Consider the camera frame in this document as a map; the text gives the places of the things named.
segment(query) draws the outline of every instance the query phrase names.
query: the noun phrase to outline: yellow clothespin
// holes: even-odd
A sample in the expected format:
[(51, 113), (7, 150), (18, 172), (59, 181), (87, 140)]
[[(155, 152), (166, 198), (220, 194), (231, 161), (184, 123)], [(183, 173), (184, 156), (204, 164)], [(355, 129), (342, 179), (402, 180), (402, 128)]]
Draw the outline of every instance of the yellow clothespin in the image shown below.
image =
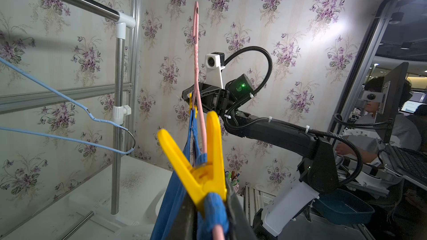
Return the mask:
[(203, 200), (208, 193), (219, 194), (224, 202), (226, 202), (227, 195), (222, 157), (221, 126), (215, 111), (210, 111), (207, 114), (206, 133), (207, 163), (193, 168), (172, 136), (165, 129), (157, 132), (163, 151), (202, 216), (205, 215)]
[[(189, 94), (189, 111), (188, 113), (191, 115), (191, 108), (193, 106), (193, 99), (191, 98), (191, 93)], [(197, 118), (197, 106), (194, 106), (195, 109), (195, 118)]]

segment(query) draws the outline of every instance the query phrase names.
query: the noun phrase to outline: white camera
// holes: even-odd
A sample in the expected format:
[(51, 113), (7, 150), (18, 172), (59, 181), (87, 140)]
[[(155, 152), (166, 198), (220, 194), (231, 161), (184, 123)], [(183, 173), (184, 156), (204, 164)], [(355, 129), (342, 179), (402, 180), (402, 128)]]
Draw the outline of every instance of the white camera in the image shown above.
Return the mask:
[(207, 54), (205, 56), (205, 66), (208, 69), (221, 67), (221, 57), (219, 54)]
[(221, 57), (224, 60), (224, 53), (211, 53), (205, 56), (206, 83), (224, 89), (221, 70), (225, 67), (221, 66)]

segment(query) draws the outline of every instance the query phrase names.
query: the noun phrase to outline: floral wallpaper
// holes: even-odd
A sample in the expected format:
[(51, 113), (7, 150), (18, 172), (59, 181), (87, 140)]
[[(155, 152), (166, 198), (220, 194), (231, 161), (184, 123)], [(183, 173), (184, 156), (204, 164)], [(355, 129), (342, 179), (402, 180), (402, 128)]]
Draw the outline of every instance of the floral wallpaper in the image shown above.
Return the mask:
[[(194, 83), (192, 19), (196, 0), (143, 0), (140, 91), (134, 156), (164, 168), (170, 163), (157, 141), (167, 129), (179, 147), (187, 140), (189, 105), (181, 99)], [(265, 87), (240, 107), (326, 130), (360, 43), (381, 0), (197, 0), (199, 78), (206, 81), (205, 55), (257, 45), (270, 52), (273, 73)], [(225, 83), (246, 74), (254, 87), (267, 72), (265, 57), (246, 52), (231, 61)], [(301, 157), (255, 139), (225, 131), (225, 168), (247, 184), (276, 194), (298, 179)]]
[[(130, 13), (131, 0), (94, 1)], [(56, 89), (112, 84), (114, 34), (111, 20), (61, 0), (3, 0), (0, 8), (0, 56)], [(45, 91), (3, 65), (0, 86), (8, 87), (0, 96)]]
[[(95, 1), (130, 13), (131, 0)], [(114, 29), (112, 21), (61, 0), (2, 0), (0, 56), (58, 90), (112, 84)], [(125, 46), (128, 71), (129, 40)], [(3, 64), (0, 87), (0, 97), (46, 91)], [(114, 94), (79, 102), (110, 119)], [(0, 124), (112, 146), (111, 125), (94, 123), (65, 101), (2, 114)], [(0, 236), (111, 163), (110, 151), (75, 142), (14, 132), (0, 133), (0, 142)]]

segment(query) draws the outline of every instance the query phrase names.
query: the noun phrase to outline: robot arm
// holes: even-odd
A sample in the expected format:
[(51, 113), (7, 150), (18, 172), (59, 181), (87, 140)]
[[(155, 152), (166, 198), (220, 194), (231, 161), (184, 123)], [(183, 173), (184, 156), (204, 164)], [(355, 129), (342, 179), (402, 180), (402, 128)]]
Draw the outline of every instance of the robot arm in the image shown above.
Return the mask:
[[(270, 70), (271, 58), (268, 60)], [(356, 169), (344, 182), (339, 182), (333, 148), (324, 138), (324, 136), (330, 136), (339, 139), (337, 135), (306, 130), (293, 124), (279, 123), (278, 120), (272, 121), (271, 118), (258, 118), (239, 111), (238, 107), (256, 96), (257, 89), (253, 88), (245, 74), (224, 85), (221, 71), (226, 63), (223, 53), (206, 55), (206, 83), (199, 83), (203, 112), (215, 111), (223, 120), (228, 119), (224, 123), (226, 130), (231, 134), (273, 144), (303, 157), (298, 165), (299, 182), (294, 182), (292, 189), (281, 191), (264, 211), (260, 210), (257, 214), (257, 222), (254, 220), (254, 231), (257, 234), (263, 234), (267, 239), (275, 239), (282, 228), (307, 204), (317, 198), (319, 193), (329, 193), (340, 185), (350, 182), (360, 173), (360, 170)], [(191, 86), (182, 93), (182, 98), (188, 103), (188, 95), (193, 90)], [(362, 168), (361, 156), (358, 167)]]

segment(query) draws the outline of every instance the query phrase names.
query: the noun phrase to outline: teal bin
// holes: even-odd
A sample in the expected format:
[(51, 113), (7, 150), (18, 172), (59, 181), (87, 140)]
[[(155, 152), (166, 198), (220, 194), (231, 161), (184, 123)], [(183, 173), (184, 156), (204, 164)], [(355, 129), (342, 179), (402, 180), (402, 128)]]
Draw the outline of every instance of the teal bin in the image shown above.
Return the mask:
[(341, 189), (319, 197), (313, 207), (328, 221), (338, 225), (368, 223), (375, 212), (369, 204)]

